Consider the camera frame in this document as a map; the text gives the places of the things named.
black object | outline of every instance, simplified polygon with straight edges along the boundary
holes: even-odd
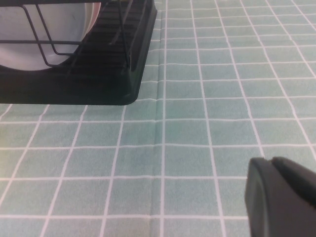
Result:
[[[315,237],[316,174],[286,158],[253,158],[245,202],[252,237]]]
[[[102,2],[92,31],[82,42],[53,41],[38,4]],[[1,0],[0,7],[35,4],[49,40],[0,43],[79,45],[70,58],[50,69],[25,72],[0,66],[0,103],[126,105],[137,99],[157,15],[154,0]]]

white plate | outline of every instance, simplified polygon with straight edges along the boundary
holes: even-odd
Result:
[[[93,14],[92,14],[91,22],[90,22],[90,25],[88,27],[87,33],[89,33],[89,31],[91,31],[92,27],[94,26],[95,22],[97,21],[100,9],[101,9],[101,3],[95,2],[93,4]]]
[[[52,40],[81,41],[91,23],[93,4],[43,4],[40,10]],[[26,6],[40,40],[48,40],[46,31],[34,5]],[[1,40],[35,40],[24,10],[20,7],[0,8]],[[57,52],[73,53],[78,45],[55,45]],[[49,44],[42,44],[48,63],[58,65],[68,56],[56,55]],[[0,65],[37,71],[49,68],[37,44],[0,44]]]

dish rack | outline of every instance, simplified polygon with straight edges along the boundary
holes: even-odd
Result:
[[[51,39],[38,4],[101,2],[93,29],[83,41]],[[35,4],[49,40],[39,40],[24,5]],[[37,44],[43,71],[18,71],[0,66],[0,103],[126,105],[137,99],[157,15],[154,0],[1,0],[0,7],[22,7],[35,40],[0,43]],[[50,65],[41,45],[78,45],[69,59]]]

black plastic tray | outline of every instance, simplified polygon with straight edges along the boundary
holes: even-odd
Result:
[[[1,6],[96,0],[5,0]],[[126,105],[137,99],[157,10],[153,0],[122,1],[128,59],[115,1],[102,0],[96,25],[60,66],[25,72],[0,66],[0,103]]]

